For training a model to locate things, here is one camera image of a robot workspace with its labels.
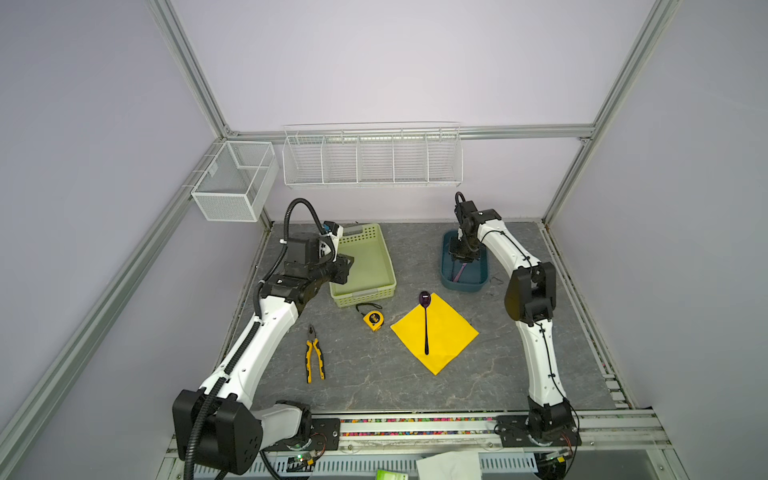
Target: white wire basket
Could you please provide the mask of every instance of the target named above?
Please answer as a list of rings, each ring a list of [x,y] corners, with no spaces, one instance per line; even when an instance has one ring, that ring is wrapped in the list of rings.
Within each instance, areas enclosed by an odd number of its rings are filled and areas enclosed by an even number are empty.
[[[270,142],[225,141],[192,197],[208,220],[257,222],[279,169]]]
[[[464,157],[458,126],[355,127],[304,133],[289,133],[286,127],[286,185],[300,189],[456,186],[462,182]]]

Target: purple spoon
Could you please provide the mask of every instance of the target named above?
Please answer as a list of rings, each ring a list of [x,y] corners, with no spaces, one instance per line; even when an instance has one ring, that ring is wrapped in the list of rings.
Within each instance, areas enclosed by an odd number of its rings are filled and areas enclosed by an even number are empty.
[[[419,305],[424,307],[424,355],[429,355],[429,337],[427,335],[427,307],[432,302],[429,292],[424,290],[419,294]]]

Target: pliers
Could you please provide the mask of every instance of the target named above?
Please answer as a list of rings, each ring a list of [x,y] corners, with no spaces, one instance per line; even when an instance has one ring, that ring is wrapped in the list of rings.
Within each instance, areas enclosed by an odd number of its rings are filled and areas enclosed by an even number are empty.
[[[323,352],[320,351],[320,345],[317,342],[315,327],[310,325],[306,335],[306,382],[312,383],[312,348],[317,352],[317,361],[320,367],[320,378],[326,379],[326,370],[323,368]]]

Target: tape measure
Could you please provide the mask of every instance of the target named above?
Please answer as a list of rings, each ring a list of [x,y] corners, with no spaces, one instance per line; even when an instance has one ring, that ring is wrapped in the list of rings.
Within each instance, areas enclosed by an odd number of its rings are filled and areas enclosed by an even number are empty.
[[[360,311],[361,306],[372,306],[376,310],[371,310],[368,313],[363,313]],[[382,327],[384,324],[384,314],[381,313],[382,306],[378,303],[358,303],[355,305],[355,309],[357,309],[357,313],[362,315],[362,321],[366,323],[367,326],[371,327],[371,330],[374,332]]]

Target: robotic arm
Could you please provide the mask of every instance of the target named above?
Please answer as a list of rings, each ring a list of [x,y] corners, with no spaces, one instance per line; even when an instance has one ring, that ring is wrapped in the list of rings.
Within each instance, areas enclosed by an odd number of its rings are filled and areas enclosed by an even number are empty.
[[[290,235],[290,214],[305,204],[317,234]],[[242,475],[264,447],[284,440],[303,445],[310,437],[309,407],[282,401],[251,412],[253,394],[267,363],[288,329],[325,282],[344,284],[354,258],[338,252],[344,229],[320,223],[312,205],[301,198],[288,206],[283,249],[253,291],[254,314],[218,368],[193,392],[182,390],[174,401],[174,428],[184,478],[194,465]],[[275,274],[285,260],[283,272]]]
[[[531,255],[507,230],[495,210],[478,211],[475,203],[465,200],[461,192],[456,194],[455,202],[459,229],[458,238],[450,245],[453,259],[465,263],[479,259],[482,244],[509,275],[504,305],[517,323],[528,364],[529,412],[523,433],[539,445],[573,435],[572,408],[565,397],[552,344],[554,266]]]

